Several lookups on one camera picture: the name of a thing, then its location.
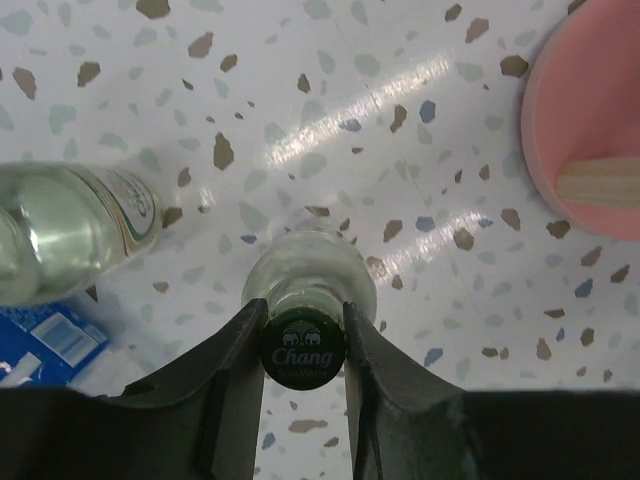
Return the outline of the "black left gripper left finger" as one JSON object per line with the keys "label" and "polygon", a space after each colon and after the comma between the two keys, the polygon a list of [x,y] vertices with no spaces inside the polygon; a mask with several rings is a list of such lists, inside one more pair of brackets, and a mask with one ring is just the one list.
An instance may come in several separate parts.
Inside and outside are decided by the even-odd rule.
{"label": "black left gripper left finger", "polygon": [[4,479],[250,479],[264,371],[263,299],[119,396],[3,389]]}

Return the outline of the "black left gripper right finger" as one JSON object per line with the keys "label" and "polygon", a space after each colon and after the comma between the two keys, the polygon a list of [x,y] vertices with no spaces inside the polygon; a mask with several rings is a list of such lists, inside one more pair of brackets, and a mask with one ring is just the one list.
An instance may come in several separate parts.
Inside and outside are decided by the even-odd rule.
{"label": "black left gripper right finger", "polygon": [[353,478],[638,478],[638,392],[465,391],[343,313]]}

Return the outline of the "clear Chang glass bottle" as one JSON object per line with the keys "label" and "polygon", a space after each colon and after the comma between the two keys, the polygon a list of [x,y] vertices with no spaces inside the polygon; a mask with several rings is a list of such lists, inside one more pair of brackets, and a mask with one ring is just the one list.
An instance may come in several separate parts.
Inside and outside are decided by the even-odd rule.
{"label": "clear Chang glass bottle", "polygon": [[285,388],[309,391],[330,382],[347,353],[343,305],[373,320],[377,290],[354,245],[335,233],[289,232],[265,250],[245,282],[242,301],[263,299],[268,320],[260,357]]}
{"label": "clear Chang glass bottle", "polygon": [[44,304],[147,251],[162,205],[139,176],[57,162],[1,167],[1,303]]}

